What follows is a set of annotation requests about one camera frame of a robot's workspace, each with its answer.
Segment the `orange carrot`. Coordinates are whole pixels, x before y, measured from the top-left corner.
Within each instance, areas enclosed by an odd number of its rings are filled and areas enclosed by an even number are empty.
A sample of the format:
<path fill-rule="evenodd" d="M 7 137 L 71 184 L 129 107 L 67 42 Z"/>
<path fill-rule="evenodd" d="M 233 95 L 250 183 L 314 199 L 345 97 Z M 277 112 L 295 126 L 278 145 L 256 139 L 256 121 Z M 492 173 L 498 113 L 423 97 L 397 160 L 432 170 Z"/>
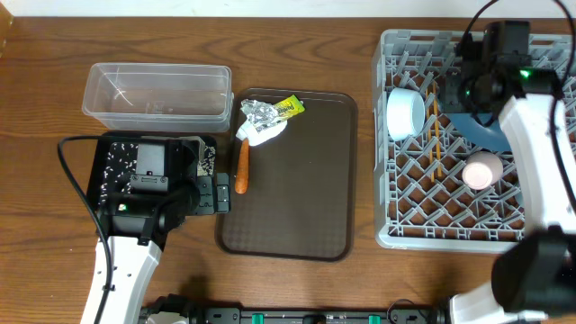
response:
<path fill-rule="evenodd" d="M 244 194 L 248 190 L 249 179 L 249 140 L 243 139 L 238 155 L 235 191 Z"/>

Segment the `aluminium foil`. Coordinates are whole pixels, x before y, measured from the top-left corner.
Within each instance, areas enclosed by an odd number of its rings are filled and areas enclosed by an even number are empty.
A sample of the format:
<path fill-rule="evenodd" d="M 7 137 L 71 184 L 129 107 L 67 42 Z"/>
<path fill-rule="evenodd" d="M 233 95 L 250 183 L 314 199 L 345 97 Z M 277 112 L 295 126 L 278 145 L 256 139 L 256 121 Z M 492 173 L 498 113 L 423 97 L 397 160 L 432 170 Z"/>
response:
<path fill-rule="evenodd" d="M 279 112 L 270 103 L 245 99 L 241 102 L 240 110 L 258 132 L 272 128 L 281 122 Z"/>

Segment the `white rice grains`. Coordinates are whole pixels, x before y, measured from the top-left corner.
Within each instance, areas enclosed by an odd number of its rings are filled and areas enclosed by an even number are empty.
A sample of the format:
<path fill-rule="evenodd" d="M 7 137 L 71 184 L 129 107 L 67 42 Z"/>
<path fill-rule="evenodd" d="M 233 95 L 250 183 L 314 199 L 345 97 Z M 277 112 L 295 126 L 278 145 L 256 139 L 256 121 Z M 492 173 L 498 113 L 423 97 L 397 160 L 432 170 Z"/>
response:
<path fill-rule="evenodd" d="M 97 205 L 103 204 L 111 193 L 131 192 L 131 175 L 136 172 L 138 145 L 114 142 L 107 153 L 105 169 L 100 184 Z M 204 159 L 197 163 L 197 176 L 213 176 L 216 147 L 205 146 Z"/>

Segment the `yellow snack wrapper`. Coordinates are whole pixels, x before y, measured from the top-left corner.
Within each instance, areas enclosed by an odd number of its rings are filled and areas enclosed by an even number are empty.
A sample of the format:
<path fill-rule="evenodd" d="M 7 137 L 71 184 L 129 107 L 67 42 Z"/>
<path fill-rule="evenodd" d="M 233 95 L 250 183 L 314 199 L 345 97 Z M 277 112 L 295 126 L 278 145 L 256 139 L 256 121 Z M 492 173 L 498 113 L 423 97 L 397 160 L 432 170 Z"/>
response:
<path fill-rule="evenodd" d="M 283 99 L 279 103 L 275 103 L 274 108 L 278 112 L 277 118 L 281 121 L 286 121 L 305 111 L 303 103 L 294 94 Z"/>

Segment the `small light blue bowl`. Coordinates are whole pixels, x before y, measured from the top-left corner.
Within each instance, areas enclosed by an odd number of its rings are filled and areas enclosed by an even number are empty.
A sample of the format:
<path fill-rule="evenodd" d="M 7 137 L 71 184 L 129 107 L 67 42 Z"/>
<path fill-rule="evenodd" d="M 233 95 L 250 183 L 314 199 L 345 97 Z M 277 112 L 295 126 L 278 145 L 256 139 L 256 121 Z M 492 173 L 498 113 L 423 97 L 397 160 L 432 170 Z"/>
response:
<path fill-rule="evenodd" d="M 392 140 L 401 141 L 421 133 L 426 113 L 419 92 L 394 88 L 387 99 L 386 121 Z"/>

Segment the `large blue bowl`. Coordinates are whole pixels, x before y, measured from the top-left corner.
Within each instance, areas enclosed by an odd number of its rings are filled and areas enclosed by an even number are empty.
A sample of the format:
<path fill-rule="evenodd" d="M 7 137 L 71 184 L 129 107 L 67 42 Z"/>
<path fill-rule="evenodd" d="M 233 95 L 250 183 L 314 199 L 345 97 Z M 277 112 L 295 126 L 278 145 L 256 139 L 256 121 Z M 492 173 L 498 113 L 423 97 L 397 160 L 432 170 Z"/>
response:
<path fill-rule="evenodd" d="M 497 121 L 485 128 L 470 113 L 448 113 L 446 116 L 458 132 L 476 146 L 490 151 L 511 151 Z"/>

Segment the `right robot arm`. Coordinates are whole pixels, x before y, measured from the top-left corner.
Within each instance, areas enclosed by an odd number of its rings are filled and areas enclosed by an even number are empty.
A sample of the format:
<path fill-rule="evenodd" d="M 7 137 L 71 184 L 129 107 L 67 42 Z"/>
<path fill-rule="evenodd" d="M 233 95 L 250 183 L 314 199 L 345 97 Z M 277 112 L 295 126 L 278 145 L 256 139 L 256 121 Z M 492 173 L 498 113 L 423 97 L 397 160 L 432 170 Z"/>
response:
<path fill-rule="evenodd" d="M 489 113 L 513 154 L 525 203 L 524 238 L 494 262 L 490 281 L 451 297 L 430 323 L 536 323 L 575 312 L 575 157 L 566 129 L 568 75 L 533 67 L 530 24 L 492 22 L 454 47 L 461 73 L 440 89 L 446 113 Z"/>

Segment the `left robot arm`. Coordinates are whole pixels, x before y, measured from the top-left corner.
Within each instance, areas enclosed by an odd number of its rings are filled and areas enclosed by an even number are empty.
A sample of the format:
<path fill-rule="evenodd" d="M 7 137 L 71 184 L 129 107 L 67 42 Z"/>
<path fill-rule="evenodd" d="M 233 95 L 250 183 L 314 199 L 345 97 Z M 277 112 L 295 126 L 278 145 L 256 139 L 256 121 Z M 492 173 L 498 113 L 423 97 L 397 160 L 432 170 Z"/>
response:
<path fill-rule="evenodd" d="M 94 163 L 83 191 L 62 168 L 94 222 L 98 240 L 84 323 L 204 323 L 206 312 L 169 294 L 143 299 L 170 231 L 192 216 L 231 209 L 230 177 L 218 173 L 210 136 L 107 133 L 95 136 Z"/>

